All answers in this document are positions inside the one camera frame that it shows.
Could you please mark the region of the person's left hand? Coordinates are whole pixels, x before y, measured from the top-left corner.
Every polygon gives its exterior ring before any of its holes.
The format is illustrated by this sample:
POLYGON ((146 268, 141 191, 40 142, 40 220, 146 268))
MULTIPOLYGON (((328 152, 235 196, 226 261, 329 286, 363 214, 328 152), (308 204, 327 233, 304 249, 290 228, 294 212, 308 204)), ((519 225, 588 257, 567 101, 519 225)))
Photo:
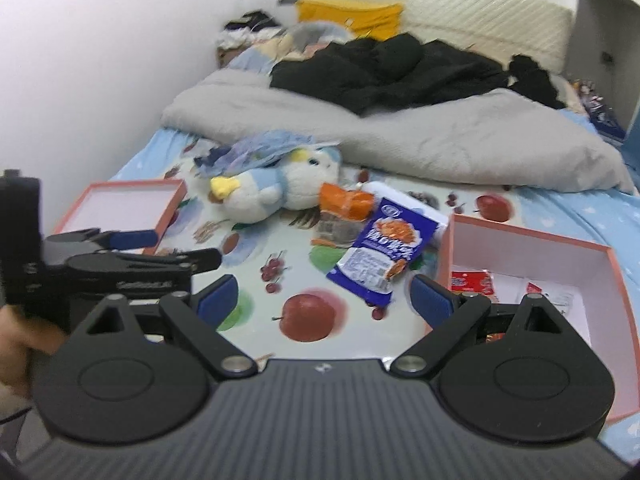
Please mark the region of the person's left hand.
POLYGON ((58 326, 41 318, 25 318, 8 304, 1 308, 1 383, 23 398, 30 397, 32 354, 52 356, 67 339, 58 326))

